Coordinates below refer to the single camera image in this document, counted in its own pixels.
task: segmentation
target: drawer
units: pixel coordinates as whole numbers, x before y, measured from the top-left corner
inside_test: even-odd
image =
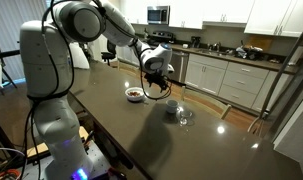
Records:
[[[261,79],[265,79],[269,72],[268,70],[265,69],[247,66],[238,63],[229,63],[228,70],[233,72],[238,72],[240,74],[246,74],[248,76],[261,78]]]
[[[251,108],[256,98],[256,95],[223,84],[219,92],[219,97],[232,101],[236,104]]]
[[[258,94],[264,80],[244,74],[226,71],[223,84],[226,84],[237,89],[247,91],[249,93]]]
[[[210,66],[217,67],[220,69],[226,69],[228,66],[228,61],[223,61],[223,60],[219,60],[219,59],[215,59],[215,58],[211,58],[211,57],[207,57],[207,56],[199,56],[196,54],[190,54],[189,61],[201,63],[204,65],[210,65]]]

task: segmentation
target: dark countertop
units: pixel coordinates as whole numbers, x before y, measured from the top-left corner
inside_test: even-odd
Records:
[[[138,79],[100,62],[90,68],[75,70],[71,95],[147,178],[303,179],[299,163],[273,144],[181,101],[193,112],[193,123],[180,126],[165,112],[166,100],[174,97],[131,103],[124,91],[140,87]],[[154,85],[145,88],[159,95]]]
[[[229,62],[245,64],[245,65],[263,68],[263,69],[267,69],[267,70],[271,70],[271,71],[278,71],[282,66],[282,64],[271,63],[268,61],[253,61],[253,60],[241,59],[241,58],[237,58],[237,57],[229,56],[229,55],[216,56],[216,55],[205,54],[205,53],[198,52],[200,49],[203,49],[203,48],[183,48],[182,45],[180,45],[180,44],[171,44],[171,47],[173,50],[179,50],[179,51],[193,53],[193,54],[197,54],[197,55],[201,55],[201,56],[207,56],[207,57],[211,57],[211,58],[221,59],[221,60],[225,60],[225,61],[229,61]],[[298,70],[297,66],[287,66],[284,73],[295,74],[297,72],[297,70]]]

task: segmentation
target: glass cup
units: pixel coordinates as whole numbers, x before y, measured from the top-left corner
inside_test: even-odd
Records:
[[[185,126],[188,124],[188,120],[192,116],[192,112],[185,109],[180,109],[180,126]]]

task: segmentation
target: floor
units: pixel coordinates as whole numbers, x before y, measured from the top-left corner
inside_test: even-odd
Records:
[[[12,85],[7,86],[4,89],[4,95],[0,93],[0,125],[12,143],[16,145],[16,148],[21,149],[20,146],[22,145],[24,138],[24,124],[30,106],[29,101],[26,98],[27,89],[25,84],[18,83],[17,86],[17,89],[15,89]],[[172,91],[172,96],[179,97],[181,87],[174,84],[172,86]],[[228,121],[239,129],[246,131],[254,119],[254,116],[242,112],[239,109],[232,108],[225,121]],[[124,172],[128,179],[145,179],[140,172],[135,169],[135,167],[129,170],[120,164],[116,168]]]

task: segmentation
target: cabinet handle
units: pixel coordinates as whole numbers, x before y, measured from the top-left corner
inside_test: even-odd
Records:
[[[239,96],[234,95],[234,94],[231,94],[231,96],[232,96],[232,97],[235,97],[235,98],[238,98],[238,99],[240,98]]]
[[[283,27],[283,26],[280,27],[278,35],[281,35],[281,34],[282,34],[282,27]]]
[[[277,27],[275,28],[275,30],[274,30],[274,32],[273,32],[274,35],[277,34],[277,32],[278,32],[278,27],[279,27],[279,25],[277,25]]]
[[[237,83],[239,83],[239,84],[245,84],[245,82],[239,81],[239,80],[237,80]]]
[[[245,71],[245,72],[250,72],[250,69],[244,69],[244,68],[242,68],[241,70]]]

